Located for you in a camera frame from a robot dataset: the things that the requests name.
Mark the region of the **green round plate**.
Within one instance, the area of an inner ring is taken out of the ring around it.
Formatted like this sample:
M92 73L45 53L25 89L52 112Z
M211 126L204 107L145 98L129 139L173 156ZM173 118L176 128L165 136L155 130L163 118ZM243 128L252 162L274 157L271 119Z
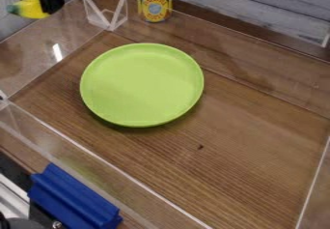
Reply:
M80 79L89 111L124 127L161 125L183 116L203 91L203 73L181 50L157 43L131 43L100 54Z

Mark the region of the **yellow toy banana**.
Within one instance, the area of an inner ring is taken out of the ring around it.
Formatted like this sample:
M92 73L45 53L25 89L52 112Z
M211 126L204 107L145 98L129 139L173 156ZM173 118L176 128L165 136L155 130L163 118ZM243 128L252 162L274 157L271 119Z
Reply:
M6 6L6 12L31 19L45 18L51 15L43 12L40 0L18 0Z

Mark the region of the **yellow blue labelled can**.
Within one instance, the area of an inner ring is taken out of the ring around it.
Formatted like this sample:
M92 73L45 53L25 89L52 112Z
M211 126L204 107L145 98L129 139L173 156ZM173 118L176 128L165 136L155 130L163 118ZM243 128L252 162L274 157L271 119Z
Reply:
M156 23L168 19L172 0L137 0L137 12L143 19Z

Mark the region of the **blue plastic clamp block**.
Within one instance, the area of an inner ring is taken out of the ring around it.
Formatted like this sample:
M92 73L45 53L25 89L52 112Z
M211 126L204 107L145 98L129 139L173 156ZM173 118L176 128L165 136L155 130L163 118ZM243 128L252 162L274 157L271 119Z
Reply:
M31 180L29 199L67 229L117 229L120 209L53 163Z

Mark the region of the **clear acrylic corner bracket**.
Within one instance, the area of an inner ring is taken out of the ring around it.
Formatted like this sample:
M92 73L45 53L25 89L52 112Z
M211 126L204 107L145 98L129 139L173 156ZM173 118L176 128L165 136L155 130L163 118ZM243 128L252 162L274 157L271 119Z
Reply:
M113 32L128 21L128 0L119 0L115 11L100 9L92 0L83 0L88 23Z

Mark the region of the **clear acrylic enclosure wall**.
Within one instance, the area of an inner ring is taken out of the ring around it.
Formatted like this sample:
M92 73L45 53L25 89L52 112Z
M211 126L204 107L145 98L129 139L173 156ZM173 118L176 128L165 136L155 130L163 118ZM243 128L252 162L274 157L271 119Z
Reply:
M0 147L35 174L53 163L120 209L119 229L212 229L12 103L0 91Z

